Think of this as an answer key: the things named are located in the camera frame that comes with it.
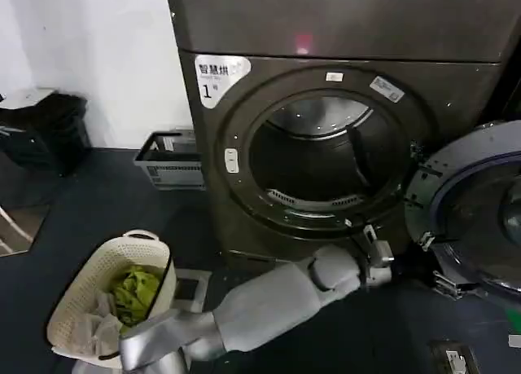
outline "white wall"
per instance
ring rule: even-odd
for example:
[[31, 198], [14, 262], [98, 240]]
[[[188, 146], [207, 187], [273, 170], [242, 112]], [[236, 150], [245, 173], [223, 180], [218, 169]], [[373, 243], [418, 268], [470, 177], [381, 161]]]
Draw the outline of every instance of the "white wall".
[[0, 94], [33, 85], [28, 58], [10, 0], [0, 0]]
[[96, 147], [191, 126], [167, 0], [11, 0], [38, 86], [83, 94]]

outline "black bin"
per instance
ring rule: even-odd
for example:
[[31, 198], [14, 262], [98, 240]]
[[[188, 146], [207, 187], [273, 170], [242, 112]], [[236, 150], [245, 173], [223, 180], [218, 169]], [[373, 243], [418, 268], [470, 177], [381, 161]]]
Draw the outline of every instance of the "black bin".
[[86, 101], [54, 92], [36, 105], [0, 108], [0, 151], [28, 169], [70, 173], [90, 150]]

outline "white sticker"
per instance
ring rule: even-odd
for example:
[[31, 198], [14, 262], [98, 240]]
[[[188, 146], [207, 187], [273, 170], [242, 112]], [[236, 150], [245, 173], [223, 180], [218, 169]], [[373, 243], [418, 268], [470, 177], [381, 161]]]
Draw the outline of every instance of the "white sticker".
[[329, 82], [341, 82], [344, 79], [344, 75], [342, 73], [327, 73], [326, 81]]
[[405, 93], [394, 86], [391, 82], [383, 79], [382, 77], [376, 77], [369, 87], [375, 91], [378, 91], [386, 99], [397, 103], [405, 95]]
[[250, 61], [242, 56], [197, 55], [195, 73], [201, 104], [214, 109], [226, 91], [246, 77], [251, 69]]
[[508, 346], [511, 348], [521, 348], [521, 335], [508, 335]]
[[237, 149], [235, 148], [227, 148], [225, 149], [225, 165], [228, 173], [238, 173], [239, 172], [239, 156], [237, 153]]
[[20, 109], [33, 107], [45, 97], [54, 92], [54, 89], [29, 89], [16, 91], [11, 95], [7, 95], [0, 103], [3, 109]]

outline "green cloth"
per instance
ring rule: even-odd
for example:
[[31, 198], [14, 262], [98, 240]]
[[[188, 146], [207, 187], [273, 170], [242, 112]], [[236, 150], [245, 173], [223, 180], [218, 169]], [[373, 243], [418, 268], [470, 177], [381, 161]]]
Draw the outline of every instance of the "green cloth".
[[512, 309], [508, 309], [506, 314], [508, 315], [512, 326], [514, 327], [514, 330], [521, 333], [521, 313]]
[[130, 266], [111, 284], [117, 318], [126, 327], [144, 321], [159, 286], [159, 279], [142, 266]]

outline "gray plastic crate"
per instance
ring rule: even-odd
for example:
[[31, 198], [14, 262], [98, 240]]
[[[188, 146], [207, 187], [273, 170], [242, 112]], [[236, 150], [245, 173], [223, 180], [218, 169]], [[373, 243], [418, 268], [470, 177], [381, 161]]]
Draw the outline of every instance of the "gray plastic crate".
[[134, 164], [162, 191], [205, 189], [193, 130], [153, 133], [136, 155]]

